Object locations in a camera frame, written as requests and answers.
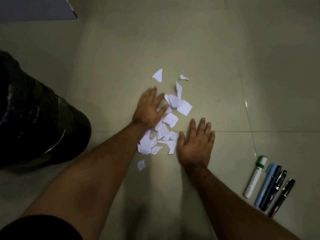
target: black pen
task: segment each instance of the black pen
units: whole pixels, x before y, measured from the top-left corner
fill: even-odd
[[[270,193],[270,190],[272,189],[275,181],[277,180],[277,178],[278,178],[278,176],[279,176],[279,174],[281,172],[281,169],[282,169],[282,167],[280,165],[277,165],[273,175],[271,176],[271,180],[270,180],[270,183],[269,183],[269,185],[268,185],[268,187],[266,189],[266,193],[264,194],[264,196],[263,196],[263,198],[262,198],[262,200],[260,202],[260,205],[259,205],[259,208],[261,210],[262,210],[262,206],[265,204],[265,202],[267,200],[267,197],[268,197],[268,195]]]
[[[277,213],[278,209],[280,208],[280,206],[282,205],[282,203],[285,201],[286,197],[292,190],[295,182],[296,181],[292,178],[290,178],[287,181],[286,185],[282,188],[281,195],[278,197],[277,201],[274,203],[273,207],[271,208],[268,214],[269,217],[274,217],[274,215]]]
[[[260,208],[263,212],[265,212],[269,205],[271,204],[272,200],[274,199],[275,195],[278,193],[283,181],[285,180],[287,176],[287,171],[283,170],[279,176],[277,177],[277,179],[275,180],[272,188],[269,191],[269,194],[266,197],[266,200],[263,204],[263,206]]]

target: tile floor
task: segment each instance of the tile floor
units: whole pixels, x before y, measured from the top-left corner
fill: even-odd
[[[89,148],[128,124],[144,90],[174,93],[183,74],[190,81],[181,82],[182,97],[193,109],[174,112],[174,131],[192,117],[211,121],[209,168],[239,195],[256,155],[281,164],[297,183],[275,220],[302,239],[320,238],[319,0],[70,3],[78,20],[0,23],[0,49],[89,117]],[[162,83],[151,78],[160,68]],[[138,172],[141,159],[148,169]],[[0,227],[65,167],[0,172]],[[180,237],[215,238],[198,195],[175,154],[135,154],[100,238]]]

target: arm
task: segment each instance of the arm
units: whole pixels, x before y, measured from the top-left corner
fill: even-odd
[[[191,120],[187,142],[183,132],[178,140],[178,157],[197,189],[219,240],[287,239],[298,240],[271,218],[254,209],[215,177],[207,166],[214,145],[211,124],[202,118],[198,131]]]
[[[97,239],[137,144],[167,109],[164,106],[157,113],[164,94],[154,99],[156,91],[148,89],[138,102],[132,122],[68,167],[21,217],[53,215],[73,225],[83,239]]]

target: hand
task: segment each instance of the hand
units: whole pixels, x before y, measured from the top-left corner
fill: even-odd
[[[137,109],[132,118],[132,122],[134,124],[142,125],[146,131],[158,124],[169,107],[169,105],[165,105],[159,110],[159,112],[157,112],[157,108],[162,99],[165,97],[165,94],[161,93],[155,98],[156,92],[157,88],[154,87],[149,88],[141,95]]]
[[[206,125],[206,118],[202,118],[198,131],[195,119],[191,120],[187,142],[184,133],[182,131],[179,133],[178,158],[182,166],[198,164],[208,166],[215,139],[215,132],[210,130],[211,123]]]

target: blue pen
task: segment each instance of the blue pen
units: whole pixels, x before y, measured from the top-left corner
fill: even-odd
[[[275,163],[271,163],[269,166],[268,166],[268,169],[266,170],[266,178],[263,182],[263,185],[259,191],[259,194],[257,196],[257,199],[256,201],[254,202],[254,206],[259,208],[260,206],[260,203],[262,202],[262,199],[263,197],[265,196],[267,190],[268,190],[268,187],[269,187],[269,184],[271,182],[271,179],[272,179],[272,176],[273,174],[275,173],[275,170],[277,169],[277,164]]]

